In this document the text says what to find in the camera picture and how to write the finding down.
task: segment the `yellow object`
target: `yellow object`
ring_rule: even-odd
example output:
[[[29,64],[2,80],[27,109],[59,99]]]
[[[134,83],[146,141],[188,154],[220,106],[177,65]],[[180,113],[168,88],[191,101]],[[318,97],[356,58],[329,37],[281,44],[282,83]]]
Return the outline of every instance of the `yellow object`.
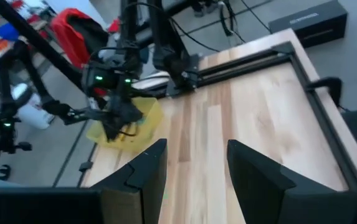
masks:
[[[108,142],[101,122],[94,122],[87,132],[87,138],[95,141],[101,146],[123,149],[133,152],[142,152],[152,140],[153,133],[163,119],[163,110],[156,98],[133,98],[133,104],[143,113],[143,118],[136,124],[132,124],[127,130],[126,126],[122,131],[134,133],[135,125],[138,125],[136,136],[125,136],[120,134],[114,141]]]

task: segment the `concrete floor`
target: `concrete floor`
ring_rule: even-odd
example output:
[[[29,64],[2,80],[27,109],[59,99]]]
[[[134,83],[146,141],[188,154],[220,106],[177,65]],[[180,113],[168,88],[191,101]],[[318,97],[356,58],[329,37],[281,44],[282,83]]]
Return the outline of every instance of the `concrete floor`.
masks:
[[[263,0],[245,1],[251,7]],[[268,24],[269,21],[326,1],[273,0],[258,7],[254,12]],[[357,110],[357,1],[339,0],[339,2],[349,11],[346,37],[309,48],[307,52],[321,77],[338,76],[344,81],[342,105],[348,109]],[[240,0],[231,0],[231,4],[235,12],[245,9]],[[110,10],[117,14],[118,7]],[[193,30],[217,20],[217,14],[206,15],[198,19],[193,17],[191,9],[187,9],[174,18],[184,30]],[[268,34],[249,12],[239,14],[237,21],[239,33],[246,41],[255,40]],[[198,30],[191,35],[215,49],[224,50],[230,47],[229,41],[222,33],[220,24]],[[212,53],[187,37],[183,37],[183,41],[191,54],[203,52],[205,55],[209,55]],[[144,75],[153,69],[151,65],[148,65]],[[74,108],[85,105],[84,95],[54,67],[51,67],[44,75],[44,81],[50,92],[59,100],[69,103]],[[30,186],[76,186],[80,178],[79,166],[88,159],[93,148],[93,143],[84,135],[78,138],[78,142],[76,139],[79,134],[86,133],[89,126],[90,122],[64,126],[59,119],[56,119],[49,129],[39,131],[20,124],[18,139],[29,141],[33,145],[33,151],[18,152],[15,155],[3,154],[0,157],[0,164],[9,164],[13,168],[11,182]]]

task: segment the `metal frame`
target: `metal frame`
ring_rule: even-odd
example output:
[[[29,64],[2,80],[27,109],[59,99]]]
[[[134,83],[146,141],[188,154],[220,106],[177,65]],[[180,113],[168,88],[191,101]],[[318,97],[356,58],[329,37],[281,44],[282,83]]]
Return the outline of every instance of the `metal frame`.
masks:
[[[201,77],[198,81],[198,87],[211,85],[217,82],[235,78],[241,75],[250,74],[252,72],[281,65],[283,63],[291,63],[295,70],[296,76],[299,79],[301,86],[307,96],[307,100],[312,107],[315,117],[321,127],[321,130],[327,140],[330,149],[335,157],[339,168],[345,178],[349,189],[357,189],[357,170],[350,159],[336,129],[331,122],[325,107],[323,106],[321,99],[315,90],[309,90],[308,85],[313,82],[308,78],[300,59],[298,58],[295,49],[291,42],[286,42],[280,45],[276,45],[268,50],[258,52],[256,54],[239,58],[227,63],[220,64],[215,67],[211,67],[205,70],[199,71]],[[166,97],[165,90],[167,88],[167,82],[161,83],[155,86],[147,88],[148,91],[159,92],[156,95],[157,98]]]

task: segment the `white wall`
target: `white wall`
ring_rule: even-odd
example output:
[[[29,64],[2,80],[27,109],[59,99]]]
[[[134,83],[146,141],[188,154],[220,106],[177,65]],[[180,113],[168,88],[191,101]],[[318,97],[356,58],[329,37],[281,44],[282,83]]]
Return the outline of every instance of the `white wall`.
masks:
[[[66,8],[76,8],[93,20],[97,21],[102,27],[106,27],[105,21],[102,19],[101,15],[90,3],[89,0],[45,0],[48,5],[56,12],[60,13]]]

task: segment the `black bracket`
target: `black bracket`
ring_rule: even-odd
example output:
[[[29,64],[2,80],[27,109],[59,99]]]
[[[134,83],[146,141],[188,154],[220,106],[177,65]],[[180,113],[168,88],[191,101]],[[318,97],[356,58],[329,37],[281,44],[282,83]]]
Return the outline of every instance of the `black bracket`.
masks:
[[[92,168],[93,162],[87,161],[87,162],[83,162],[80,165],[79,171],[84,173],[85,171],[89,170]]]
[[[182,76],[184,82],[180,86],[177,86],[174,80],[171,79],[167,84],[166,96],[175,97],[188,91],[193,91],[198,87],[200,79],[198,75],[199,55],[191,55],[188,62],[185,71],[182,74],[176,74],[176,76]]]
[[[291,54],[295,51],[291,42],[285,42],[280,45],[273,46],[271,49],[281,54]]]
[[[311,82],[306,86],[306,91],[315,91],[320,87],[327,87],[330,97],[336,106],[340,106],[341,89],[343,82],[337,77],[321,78],[317,81]]]

